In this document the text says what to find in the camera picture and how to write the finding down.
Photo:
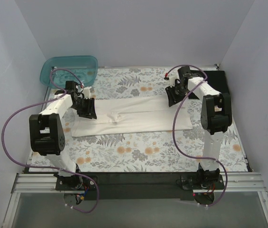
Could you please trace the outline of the white t shirt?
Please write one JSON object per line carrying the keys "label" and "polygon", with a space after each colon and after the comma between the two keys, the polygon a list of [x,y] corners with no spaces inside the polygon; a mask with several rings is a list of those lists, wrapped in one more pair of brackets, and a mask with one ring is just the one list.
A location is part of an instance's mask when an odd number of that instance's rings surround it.
{"label": "white t shirt", "polygon": [[169,107],[166,95],[96,100],[96,119],[75,115],[73,137],[171,131],[179,104]]}

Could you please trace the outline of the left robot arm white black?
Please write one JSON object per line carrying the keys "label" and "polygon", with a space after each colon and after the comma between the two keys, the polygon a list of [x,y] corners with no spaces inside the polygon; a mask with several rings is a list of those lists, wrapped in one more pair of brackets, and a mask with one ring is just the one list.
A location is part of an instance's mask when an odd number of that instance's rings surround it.
{"label": "left robot arm white black", "polygon": [[66,81],[65,89],[55,93],[55,101],[39,114],[29,118],[31,149],[47,157],[58,168],[57,178],[67,187],[78,190],[83,185],[83,178],[78,165],[63,150],[65,135],[61,119],[70,108],[79,117],[96,119],[95,99],[91,98],[90,88],[79,91],[80,85],[75,81]]}

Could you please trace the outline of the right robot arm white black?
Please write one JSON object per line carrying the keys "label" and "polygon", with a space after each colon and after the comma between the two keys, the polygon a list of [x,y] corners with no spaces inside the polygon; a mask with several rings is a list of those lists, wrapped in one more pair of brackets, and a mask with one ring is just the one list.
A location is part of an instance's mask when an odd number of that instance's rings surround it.
{"label": "right robot arm white black", "polygon": [[183,189],[213,189],[215,184],[224,185],[219,161],[221,144],[224,133],[232,124],[231,97],[228,93],[221,93],[212,88],[208,82],[208,75],[200,70],[201,75],[191,71],[190,65],[178,65],[177,76],[165,74],[164,79],[169,82],[165,88],[168,105],[184,104],[189,95],[194,94],[202,101],[200,122],[204,129],[203,155],[200,158],[196,172],[183,175],[180,184]]}

